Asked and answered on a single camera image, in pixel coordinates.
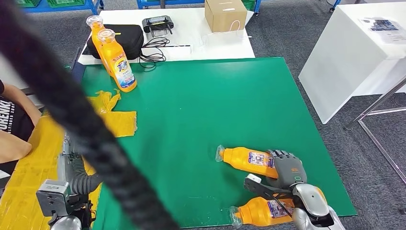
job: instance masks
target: black t-shirt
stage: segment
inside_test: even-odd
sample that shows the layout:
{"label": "black t-shirt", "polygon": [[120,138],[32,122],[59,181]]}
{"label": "black t-shirt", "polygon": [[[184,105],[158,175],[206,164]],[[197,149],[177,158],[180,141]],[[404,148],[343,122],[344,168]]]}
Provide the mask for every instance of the black t-shirt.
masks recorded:
{"label": "black t-shirt", "polygon": [[[21,106],[1,96],[4,84],[0,80],[0,130],[13,134],[21,140],[28,141],[34,129],[31,118]],[[17,161],[0,164],[0,170],[12,174]]]}

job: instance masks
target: black bag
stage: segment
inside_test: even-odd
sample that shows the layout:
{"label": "black bag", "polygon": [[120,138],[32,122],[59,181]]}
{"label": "black bag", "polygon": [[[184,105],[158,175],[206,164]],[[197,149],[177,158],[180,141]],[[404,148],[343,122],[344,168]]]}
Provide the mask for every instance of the black bag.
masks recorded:
{"label": "black bag", "polygon": [[[140,56],[141,47],[144,44],[144,33],[139,25],[105,24],[104,27],[115,32],[115,40],[123,47],[128,60],[133,60]],[[87,42],[87,47],[89,48],[88,52],[85,50],[83,54],[90,54],[94,58],[100,59],[91,37]]]}

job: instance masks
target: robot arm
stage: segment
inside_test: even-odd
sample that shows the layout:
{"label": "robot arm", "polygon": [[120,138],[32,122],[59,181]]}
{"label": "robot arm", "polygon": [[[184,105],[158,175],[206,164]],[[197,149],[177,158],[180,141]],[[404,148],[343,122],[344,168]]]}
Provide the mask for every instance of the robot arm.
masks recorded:
{"label": "robot arm", "polygon": [[58,180],[46,180],[36,192],[38,203],[51,230],[88,229],[92,218],[89,193],[102,182],[95,175],[87,175],[83,159],[65,135],[62,153],[57,161]]}
{"label": "robot arm", "polygon": [[[244,187],[266,200],[276,200],[292,217],[297,230],[345,230],[337,214],[328,206],[321,190],[307,183],[302,162],[286,151],[269,151],[274,157],[278,179],[267,178],[270,186],[249,174]],[[279,199],[292,198],[295,208],[290,213]]]}

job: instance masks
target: braided cable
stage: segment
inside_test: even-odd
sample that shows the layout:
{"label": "braided cable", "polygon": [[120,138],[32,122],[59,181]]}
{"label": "braided cable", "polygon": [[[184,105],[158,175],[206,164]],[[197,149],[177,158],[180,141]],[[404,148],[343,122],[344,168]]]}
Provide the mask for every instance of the braided cable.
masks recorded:
{"label": "braided cable", "polygon": [[29,26],[14,0],[0,0],[0,31],[0,52],[69,133],[78,152],[101,176],[132,222],[142,230],[179,229],[96,115],[81,87]]}

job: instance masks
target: green crate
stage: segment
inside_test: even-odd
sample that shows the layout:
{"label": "green crate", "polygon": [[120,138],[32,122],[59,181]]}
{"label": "green crate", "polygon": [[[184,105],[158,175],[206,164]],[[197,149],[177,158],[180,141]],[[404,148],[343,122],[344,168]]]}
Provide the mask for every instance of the green crate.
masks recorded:
{"label": "green crate", "polygon": [[21,7],[36,7],[41,0],[15,0]]}
{"label": "green crate", "polygon": [[85,0],[46,0],[52,8],[65,6],[80,6],[85,4]]}
{"label": "green crate", "polygon": [[247,11],[253,11],[255,7],[255,1],[244,0],[242,1]]}

